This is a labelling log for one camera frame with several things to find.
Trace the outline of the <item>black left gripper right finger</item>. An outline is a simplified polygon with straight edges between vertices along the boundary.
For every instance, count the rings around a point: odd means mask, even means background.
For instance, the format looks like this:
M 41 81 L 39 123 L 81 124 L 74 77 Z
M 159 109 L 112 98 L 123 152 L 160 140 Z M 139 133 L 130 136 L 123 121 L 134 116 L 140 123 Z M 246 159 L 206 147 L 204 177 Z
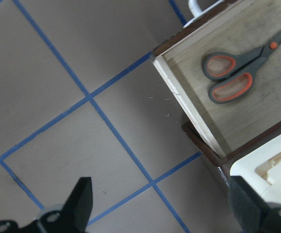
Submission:
M 271 207 L 241 176 L 230 177 L 228 203 L 244 232 L 273 232 L 272 226 L 267 223 Z

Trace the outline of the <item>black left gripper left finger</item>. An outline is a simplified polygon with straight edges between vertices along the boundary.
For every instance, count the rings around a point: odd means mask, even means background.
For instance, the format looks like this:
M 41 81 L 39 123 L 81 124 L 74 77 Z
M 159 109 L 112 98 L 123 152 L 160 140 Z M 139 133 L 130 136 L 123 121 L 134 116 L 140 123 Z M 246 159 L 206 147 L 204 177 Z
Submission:
M 92 180 L 81 177 L 60 210 L 60 233 L 84 233 L 93 208 Z

